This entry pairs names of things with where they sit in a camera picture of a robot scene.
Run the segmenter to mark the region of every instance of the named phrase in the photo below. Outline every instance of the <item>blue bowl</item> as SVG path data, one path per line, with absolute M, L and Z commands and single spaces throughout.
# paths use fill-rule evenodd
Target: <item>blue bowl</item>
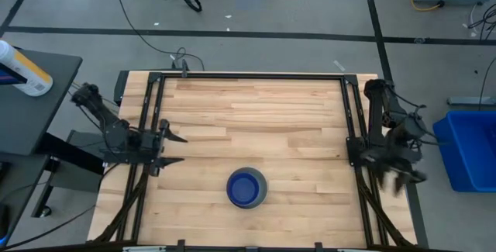
M 227 181 L 229 200 L 241 209 L 253 209 L 267 196 L 267 181 L 262 173 L 252 167 L 234 171 Z

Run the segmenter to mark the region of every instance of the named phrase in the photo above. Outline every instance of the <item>black metal frame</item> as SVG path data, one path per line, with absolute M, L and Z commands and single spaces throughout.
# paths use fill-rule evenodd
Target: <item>black metal frame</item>
M 212 72 L 188 72 L 185 74 L 183 71 L 165 71 L 165 72 L 150 72 L 148 77 L 148 83 L 146 86 L 146 92 L 143 99 L 143 109 L 141 116 L 139 118 L 139 127 L 143 129 L 146 122 L 146 116 L 150 106 L 150 99 L 152 95 L 153 85 L 158 82 L 158 92 L 157 99 L 152 116 L 151 129 L 157 129 L 157 122 L 160 114 L 160 104 L 162 102 L 162 96 L 164 93 L 164 85 L 167 78 L 241 78 L 241 79 L 288 79 L 288 80 L 328 80 L 328 81 L 338 81 L 341 86 L 341 93 L 343 96 L 343 106 L 346 113 L 346 126 L 348 129 L 349 137 L 346 139 L 347 143 L 356 142 L 355 128 L 353 124 L 353 115 L 350 108 L 350 97 L 348 95 L 348 85 L 351 85 L 353 90 L 353 99 L 355 101 L 355 106 L 359 119 L 359 127 L 361 137 L 367 136 L 367 128 L 365 124 L 362 103 L 360 100 L 360 90 L 358 88 L 358 80 L 355 74 L 278 74 L 278 73 L 212 73 Z M 370 179 L 370 190 L 368 189 L 364 177 L 363 171 L 360 164 L 356 163 L 356 159 L 353 154 L 350 155 L 350 165 L 354 168 L 356 176 L 356 184 L 358 188 L 360 212 L 363 220 L 363 231 L 365 234 L 365 240 L 367 247 L 373 247 L 374 238 L 372 235 L 372 228 L 370 224 L 370 216 L 368 211 L 368 204 L 371 205 L 372 209 L 377 214 L 377 224 L 379 229 L 379 236 L 381 240 L 381 246 L 388 245 L 388 234 L 387 230 L 393 233 L 399 233 L 394 225 L 391 223 L 389 218 L 386 216 L 381 208 L 381 198 L 379 196 L 379 190 L 377 187 L 377 182 L 375 177 L 369 172 Z M 143 172 L 147 171 L 147 166 L 143 166 Z M 129 197 L 133 190 L 134 178 L 136 176 L 136 167 L 131 168 L 129 171 L 128 182 L 126 186 L 125 200 Z M 133 223 L 133 232 L 131 236 L 132 241 L 137 241 L 140 233 L 141 216 L 143 213 L 144 197 L 146 195 L 146 187 L 141 192 L 136 205 L 136 214 Z M 122 240 L 124 230 L 126 228 L 126 222 L 121 223 L 117 240 Z M 167 246 L 167 249 L 175 248 L 176 251 L 184 250 L 184 240 L 179 240 L 176 247 Z M 188 247 L 188 250 L 198 250 L 198 251 L 239 251 L 250 249 L 255 249 L 257 251 L 336 251 L 336 249 L 323 249 L 321 243 L 316 243 L 313 248 L 268 248 L 268 247 Z

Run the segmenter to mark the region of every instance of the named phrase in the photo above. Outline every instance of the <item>black table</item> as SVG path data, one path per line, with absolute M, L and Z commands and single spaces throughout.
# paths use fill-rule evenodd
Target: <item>black table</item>
M 0 87 L 0 161 L 9 162 L 8 172 L 0 181 L 0 201 L 9 207 L 9 233 L 0 247 L 9 241 L 43 171 L 50 171 L 51 175 L 32 214 L 35 217 L 40 216 L 53 186 L 80 190 L 72 187 L 67 172 L 60 172 L 60 176 L 66 179 L 57 179 L 55 174 L 60 169 L 82 168 L 96 176 L 103 173 L 102 161 L 98 157 L 47 133 L 82 59 L 29 50 L 21 52 L 53 78 L 53 87 L 40 97 L 30 97 L 11 85 Z M 61 161 L 51 160 L 51 155 Z M 72 184 L 80 185 L 81 180 Z M 95 186 L 98 189 L 98 183 L 91 185 Z

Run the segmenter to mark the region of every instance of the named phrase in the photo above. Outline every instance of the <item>gray floor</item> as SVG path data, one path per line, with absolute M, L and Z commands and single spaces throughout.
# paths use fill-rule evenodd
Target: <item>gray floor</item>
M 4 19 L 15 0 L 0 0 Z M 201 0 L 205 11 L 197 14 L 182 0 L 123 0 L 129 17 L 140 29 L 264 31 L 373 35 L 366 0 Z M 435 12 L 415 12 L 409 0 L 376 0 L 385 36 L 470 39 L 467 24 L 471 7 L 445 7 Z M 488 7 L 478 7 L 478 19 Z M 117 0 L 25 0 L 11 26 L 128 29 Z M 83 57 L 77 81 L 97 84 L 111 97 L 117 74 L 123 69 L 169 67 L 171 59 L 143 44 L 136 36 L 6 33 L 5 39 L 20 47 Z M 307 71 L 339 72 L 339 61 L 349 73 L 377 73 L 381 63 L 375 43 L 332 40 L 194 38 L 151 36 L 154 46 L 175 51 L 186 47 L 200 56 L 208 71 Z M 478 95 L 494 47 L 387 44 L 398 92 L 428 106 L 426 124 L 440 120 L 450 108 L 452 95 Z M 191 68 L 199 69 L 196 60 Z M 486 92 L 496 93 L 490 74 Z M 50 132 L 66 137 L 71 129 L 95 128 L 66 100 Z M 454 192 L 437 147 L 426 147 L 418 166 L 429 180 L 418 186 L 430 247 L 451 250 L 494 250 L 496 195 Z M 56 190 L 49 205 L 51 217 L 29 218 L 30 208 L 11 243 L 42 233 L 83 211 L 96 196 Z M 24 247 L 81 243 L 91 213 L 63 230 Z

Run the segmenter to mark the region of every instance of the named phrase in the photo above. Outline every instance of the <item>wire bundle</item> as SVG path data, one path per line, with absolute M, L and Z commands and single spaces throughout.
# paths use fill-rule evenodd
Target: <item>wire bundle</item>
M 474 23 L 471 23 L 468 28 L 469 29 L 475 29 L 475 27 L 482 25 L 482 28 L 480 29 L 480 35 L 479 35 L 479 40 L 482 41 L 482 36 L 484 34 L 484 31 L 487 32 L 486 37 L 484 40 L 489 39 L 489 36 L 493 32 L 494 28 L 496 28 L 496 4 L 492 5 L 489 7 L 486 12 L 484 12 L 484 15 L 482 16 L 482 19 L 479 21 L 476 21 Z

